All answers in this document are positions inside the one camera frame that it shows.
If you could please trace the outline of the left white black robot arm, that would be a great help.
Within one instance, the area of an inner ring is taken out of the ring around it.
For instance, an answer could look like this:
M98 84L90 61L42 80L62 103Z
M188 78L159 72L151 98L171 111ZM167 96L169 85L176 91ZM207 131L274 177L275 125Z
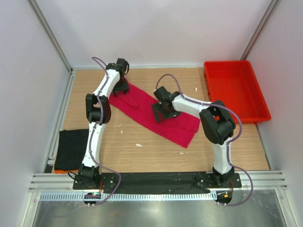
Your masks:
M80 185L90 189L96 189L100 185L99 176L99 155L102 137L107 124L111 118L109 98L122 92L129 91L125 75L129 71L129 63L125 59L117 59L116 63L109 63L106 67L105 75L92 94L87 94L85 98L86 117L89 121L89 135L84 158L78 170L78 180Z

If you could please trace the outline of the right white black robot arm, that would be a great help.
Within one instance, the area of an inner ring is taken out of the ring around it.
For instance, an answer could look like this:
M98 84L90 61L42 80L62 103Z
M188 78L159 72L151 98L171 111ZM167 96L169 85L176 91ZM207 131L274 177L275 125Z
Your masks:
M225 187L234 174L230 160L230 145L235 122L223 102L205 102L176 91L154 91L158 102L152 105L157 122L186 113L200 119L206 138L214 145L213 181Z

